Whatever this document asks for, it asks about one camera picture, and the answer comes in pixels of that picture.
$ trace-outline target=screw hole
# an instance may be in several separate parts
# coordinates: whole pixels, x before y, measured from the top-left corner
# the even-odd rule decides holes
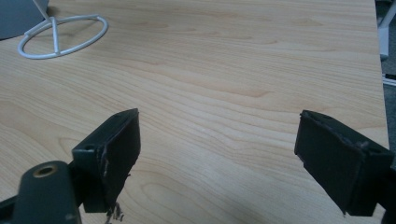
[[[40,167],[38,169],[35,170],[35,172],[33,173],[33,176],[35,178],[41,178],[41,177],[45,177],[48,175],[52,175],[57,171],[57,167],[55,165],[47,165],[47,166],[43,166]]]

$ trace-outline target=wooden table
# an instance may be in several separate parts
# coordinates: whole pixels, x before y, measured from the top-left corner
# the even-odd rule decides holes
[[[373,0],[51,0],[49,12],[100,13],[109,30],[44,61],[17,53],[21,37],[0,42],[1,200],[26,170],[70,162],[107,117],[137,107],[123,223],[380,222],[380,206],[344,217],[293,153],[303,109],[388,146]],[[99,29],[63,25],[61,44]],[[26,50],[50,52],[50,32]]]

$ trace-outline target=wood grain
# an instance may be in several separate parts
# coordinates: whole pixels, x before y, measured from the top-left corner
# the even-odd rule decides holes
[[[372,0],[51,0],[107,33],[62,58],[0,42],[0,199],[113,113],[139,108],[142,153],[123,223],[379,223],[344,217],[293,153],[299,113],[388,146]],[[60,26],[63,48],[100,29]],[[26,46],[51,50],[50,32]],[[103,214],[82,214],[102,223]]]

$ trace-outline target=white chair base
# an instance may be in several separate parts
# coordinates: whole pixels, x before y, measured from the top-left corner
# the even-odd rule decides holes
[[[83,49],[96,40],[98,40],[102,35],[105,34],[107,28],[108,28],[108,23],[107,21],[100,17],[99,15],[84,15],[84,16],[75,16],[75,17],[68,17],[64,19],[55,19],[54,17],[49,17],[47,13],[45,12],[44,8],[40,6],[36,0],[34,0],[35,4],[37,5],[37,8],[40,10],[41,14],[44,16],[45,20],[40,22],[37,26],[33,27],[29,31],[25,33],[25,36],[23,40],[21,40],[20,44],[18,45],[18,53],[22,55],[23,57],[29,58],[29,59],[49,59],[49,58],[55,58],[55,57],[60,57],[64,56],[69,53],[73,53],[77,50]],[[77,46],[74,46],[69,49],[60,49],[59,48],[59,39],[58,39],[58,25],[70,21],[83,21],[83,20],[96,20],[96,21],[101,21],[103,24],[102,30],[95,35],[93,38],[85,41],[82,44],[79,44]],[[48,30],[49,28],[52,27],[53,30],[53,48],[54,51],[52,53],[48,54],[29,54],[26,53],[23,49],[26,43],[32,39],[35,35],[40,34],[41,32]]]

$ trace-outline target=gray carpet floor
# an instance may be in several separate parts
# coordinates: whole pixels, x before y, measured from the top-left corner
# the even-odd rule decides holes
[[[388,1],[377,1],[377,17],[384,17],[390,7]],[[393,19],[389,27],[389,57],[382,62],[382,73],[396,75],[396,19]],[[387,122],[389,133],[390,150],[396,152],[396,87],[384,85],[385,108],[387,110]]]

